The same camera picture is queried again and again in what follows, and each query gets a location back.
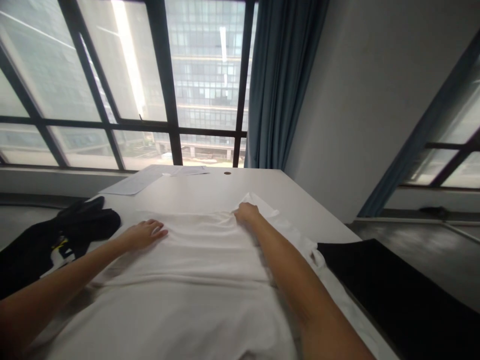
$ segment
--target white wall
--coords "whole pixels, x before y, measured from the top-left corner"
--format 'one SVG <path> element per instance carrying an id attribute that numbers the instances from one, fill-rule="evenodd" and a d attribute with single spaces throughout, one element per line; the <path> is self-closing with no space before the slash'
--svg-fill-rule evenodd
<path id="1" fill-rule="evenodd" d="M 0 168 L 0 193 L 90 198 L 126 176 L 107 171 Z"/>
<path id="2" fill-rule="evenodd" d="M 285 172 L 353 221 L 479 25 L 475 0 L 330 0 Z"/>
<path id="3" fill-rule="evenodd" d="M 480 213 L 480 193 L 399 187 L 385 209 L 418 210 L 439 206 L 452 212 Z"/>

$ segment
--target black cloth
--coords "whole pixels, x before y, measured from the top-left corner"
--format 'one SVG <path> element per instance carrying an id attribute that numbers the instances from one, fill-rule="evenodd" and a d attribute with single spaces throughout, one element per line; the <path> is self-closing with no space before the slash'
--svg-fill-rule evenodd
<path id="1" fill-rule="evenodd" d="M 91 242 L 110 238 L 121 224 L 112 209 L 102 209 L 105 198 L 77 202 L 48 221 L 32 225 L 0 252 L 0 299 L 17 292 L 53 267 L 53 249 L 75 259 Z"/>
<path id="2" fill-rule="evenodd" d="M 317 248 L 401 358 L 480 359 L 480 314 L 380 242 L 319 243 Z"/>

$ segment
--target white paper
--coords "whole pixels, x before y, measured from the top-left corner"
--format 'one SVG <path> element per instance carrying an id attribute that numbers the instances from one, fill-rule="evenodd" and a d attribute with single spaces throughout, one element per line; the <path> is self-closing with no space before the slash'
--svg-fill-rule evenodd
<path id="1" fill-rule="evenodd" d="M 206 166 L 182 166 L 178 170 L 176 170 L 176 172 L 172 173 L 171 176 L 198 174 L 210 174 L 210 171 L 206 169 Z"/>
<path id="2" fill-rule="evenodd" d="M 164 175 L 176 177 L 209 173 L 206 166 L 150 165 L 136 174 L 130 175 L 122 181 L 99 191 L 99 193 L 135 195 Z"/>
<path id="3" fill-rule="evenodd" d="M 165 165 L 150 165 L 136 174 L 130 175 L 122 181 L 109 186 L 101 194 L 135 195 L 145 189 L 155 180 L 162 177 Z"/>

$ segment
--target tabletop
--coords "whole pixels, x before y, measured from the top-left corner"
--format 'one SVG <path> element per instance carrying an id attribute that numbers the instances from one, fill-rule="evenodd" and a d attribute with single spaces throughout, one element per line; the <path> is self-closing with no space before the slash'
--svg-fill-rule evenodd
<path id="1" fill-rule="evenodd" d="M 209 167 L 208 171 L 199 175 L 162 176 L 136 195 L 101 194 L 105 197 L 104 208 L 114 209 L 121 218 L 136 210 L 206 214 L 231 211 L 247 193 L 255 193 L 313 242 L 361 241 L 281 170 Z M 364 313 L 356 304 L 354 307 L 377 342 L 378 358 L 398 359 Z"/>

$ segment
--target blue curtain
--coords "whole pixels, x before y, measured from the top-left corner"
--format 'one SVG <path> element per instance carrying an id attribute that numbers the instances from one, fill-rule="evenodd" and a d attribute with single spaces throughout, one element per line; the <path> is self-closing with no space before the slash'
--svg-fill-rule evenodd
<path id="1" fill-rule="evenodd" d="M 363 205 L 358 217 L 368 218 L 380 215 L 390 196 L 407 176 L 416 157 L 428 142 L 432 129 L 440 114 L 445 111 L 457 89 L 467 78 L 480 55 L 480 31 L 475 35 L 451 74 L 443 83 L 430 106 L 422 116 L 406 143 Z"/>
<path id="2" fill-rule="evenodd" d="M 245 167 L 285 169 L 327 0 L 260 0 Z"/>

